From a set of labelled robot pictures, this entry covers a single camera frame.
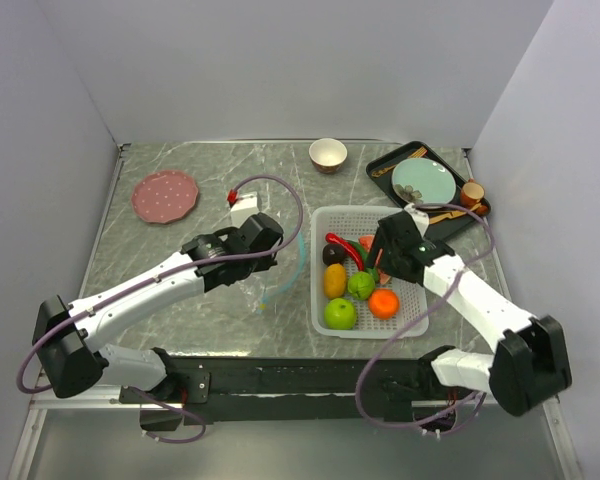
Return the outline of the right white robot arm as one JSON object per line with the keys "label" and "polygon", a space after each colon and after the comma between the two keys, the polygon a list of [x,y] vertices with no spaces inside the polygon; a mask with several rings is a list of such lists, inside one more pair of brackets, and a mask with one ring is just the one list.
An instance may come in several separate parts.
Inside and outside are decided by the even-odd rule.
{"label": "right white robot arm", "polygon": [[390,276],[438,295],[487,342],[490,353],[440,347],[425,355],[419,390],[440,398],[451,387],[492,395],[519,417],[572,385],[562,325],[516,306],[470,270],[442,241],[425,238],[419,212],[379,220],[368,257]]}

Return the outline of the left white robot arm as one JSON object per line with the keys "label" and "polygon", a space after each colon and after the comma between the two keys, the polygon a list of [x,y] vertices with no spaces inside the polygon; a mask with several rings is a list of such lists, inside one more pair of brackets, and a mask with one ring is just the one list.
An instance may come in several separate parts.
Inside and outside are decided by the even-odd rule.
{"label": "left white robot arm", "polygon": [[184,299],[230,286],[275,265],[272,248],[282,227],[264,213],[239,227],[194,237],[156,267],[105,292],[66,305],[59,297],[39,309],[33,341],[59,398],[96,384],[136,387],[164,402],[179,378],[162,349],[134,350],[113,339],[141,320]]}

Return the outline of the light green wrinkled fruit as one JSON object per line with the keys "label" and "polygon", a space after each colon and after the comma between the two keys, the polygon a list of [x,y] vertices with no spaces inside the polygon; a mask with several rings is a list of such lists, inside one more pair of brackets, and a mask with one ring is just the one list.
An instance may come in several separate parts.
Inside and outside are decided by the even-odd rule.
{"label": "light green wrinkled fruit", "polygon": [[347,282],[347,291],[356,300],[367,300],[376,288],[374,276],[366,271],[351,275]]}

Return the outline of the yellow mango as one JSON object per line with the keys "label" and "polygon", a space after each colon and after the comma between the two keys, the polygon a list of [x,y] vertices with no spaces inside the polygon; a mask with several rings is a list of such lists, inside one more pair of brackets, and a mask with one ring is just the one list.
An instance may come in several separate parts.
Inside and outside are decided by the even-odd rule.
{"label": "yellow mango", "polygon": [[329,265],[323,276],[323,291],[327,299],[342,297],[347,287],[347,271],[340,263]]}

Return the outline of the clear zip bag blue zipper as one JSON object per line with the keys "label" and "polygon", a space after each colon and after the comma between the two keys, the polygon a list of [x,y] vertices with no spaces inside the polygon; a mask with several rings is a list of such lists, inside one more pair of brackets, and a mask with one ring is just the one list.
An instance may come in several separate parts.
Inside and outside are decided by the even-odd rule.
{"label": "clear zip bag blue zipper", "polygon": [[260,314],[273,307],[278,298],[299,279],[306,260],[305,241],[302,233],[299,233],[278,254],[276,266],[265,272],[254,273],[238,285],[245,296],[249,310]]}

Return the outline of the watermelon slice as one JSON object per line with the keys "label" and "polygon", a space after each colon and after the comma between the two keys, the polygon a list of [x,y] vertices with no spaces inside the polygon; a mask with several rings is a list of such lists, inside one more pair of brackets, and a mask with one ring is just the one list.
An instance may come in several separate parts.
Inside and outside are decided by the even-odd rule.
{"label": "watermelon slice", "polygon": [[[365,249],[366,252],[369,252],[371,249],[373,240],[374,240],[373,235],[363,235],[359,238],[359,243]],[[392,277],[390,275],[387,275],[383,270],[376,268],[376,272],[378,274],[379,283],[381,285],[387,285],[391,281]]]}

